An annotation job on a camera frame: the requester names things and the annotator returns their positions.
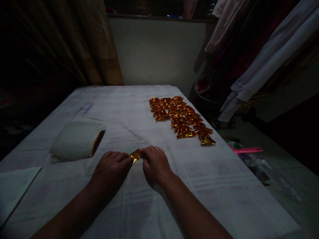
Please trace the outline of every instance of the white tablecloth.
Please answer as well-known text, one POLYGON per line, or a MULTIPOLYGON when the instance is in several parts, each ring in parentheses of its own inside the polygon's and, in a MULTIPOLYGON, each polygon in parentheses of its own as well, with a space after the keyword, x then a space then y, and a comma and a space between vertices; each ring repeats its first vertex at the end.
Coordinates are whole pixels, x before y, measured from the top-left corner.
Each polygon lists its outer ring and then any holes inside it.
MULTIPOLYGON (((171 169, 234 238, 275 238, 297 230, 290 215, 217 132, 212 135, 215 146, 201 147, 197 137, 177 139, 169 121, 155 121, 149 99, 176 95, 193 107, 173 86, 75 90, 0 162, 0 172, 43 167, 1 233, 30 237, 84 188, 103 153, 123 151, 134 143, 140 148, 162 148, 171 169), (51 164, 49 149, 54 139, 65 123, 76 120, 106 127, 94 157, 51 164)), ((133 165, 117 195, 83 238, 182 237, 167 198, 146 182, 141 162, 133 165)))

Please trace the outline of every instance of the white garment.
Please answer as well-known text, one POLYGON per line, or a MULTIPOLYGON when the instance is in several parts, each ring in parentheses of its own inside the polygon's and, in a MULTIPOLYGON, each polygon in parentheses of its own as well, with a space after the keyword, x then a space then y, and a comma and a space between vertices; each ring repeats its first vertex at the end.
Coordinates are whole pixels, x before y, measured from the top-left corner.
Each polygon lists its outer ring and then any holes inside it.
POLYGON ((218 120, 229 122, 242 103, 269 80, 318 26, 319 1, 301 0, 272 33, 247 71, 231 86, 233 92, 221 107, 218 120))
POLYGON ((213 10, 213 15, 219 18, 217 26, 209 40, 205 51, 213 54, 227 32, 245 11, 251 0, 219 0, 213 10))

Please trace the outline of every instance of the brown curtain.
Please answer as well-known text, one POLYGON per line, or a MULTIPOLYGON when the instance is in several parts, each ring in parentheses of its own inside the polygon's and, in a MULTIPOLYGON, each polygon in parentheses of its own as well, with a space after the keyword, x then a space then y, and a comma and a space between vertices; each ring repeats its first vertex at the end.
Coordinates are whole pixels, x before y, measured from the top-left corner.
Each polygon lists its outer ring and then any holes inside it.
POLYGON ((82 85, 123 85, 103 0, 14 0, 3 8, 6 26, 23 35, 82 85))

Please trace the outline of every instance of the pink handle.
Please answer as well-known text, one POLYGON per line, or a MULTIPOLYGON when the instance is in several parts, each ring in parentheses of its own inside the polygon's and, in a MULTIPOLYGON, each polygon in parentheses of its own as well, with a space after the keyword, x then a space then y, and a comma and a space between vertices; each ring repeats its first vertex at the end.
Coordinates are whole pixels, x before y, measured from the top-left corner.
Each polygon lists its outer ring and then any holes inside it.
POLYGON ((258 153, 264 151, 261 147, 257 148, 245 148, 245 149, 234 149, 230 144, 228 144, 232 150, 235 152, 236 155, 240 153, 258 153))

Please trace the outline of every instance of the floor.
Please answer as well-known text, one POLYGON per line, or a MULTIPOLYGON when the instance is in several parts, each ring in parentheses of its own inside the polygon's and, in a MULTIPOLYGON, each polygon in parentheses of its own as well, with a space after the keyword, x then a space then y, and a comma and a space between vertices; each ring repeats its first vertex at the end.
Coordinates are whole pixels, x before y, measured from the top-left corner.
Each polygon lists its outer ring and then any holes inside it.
POLYGON ((301 197, 301 201, 293 199, 274 183, 266 187, 301 227, 300 231, 284 238, 319 238, 319 177, 240 117, 236 117, 235 129, 222 129, 218 133, 222 137, 238 138, 246 147, 262 147, 264 151, 257 153, 258 156, 266 159, 272 168, 284 176, 301 197))

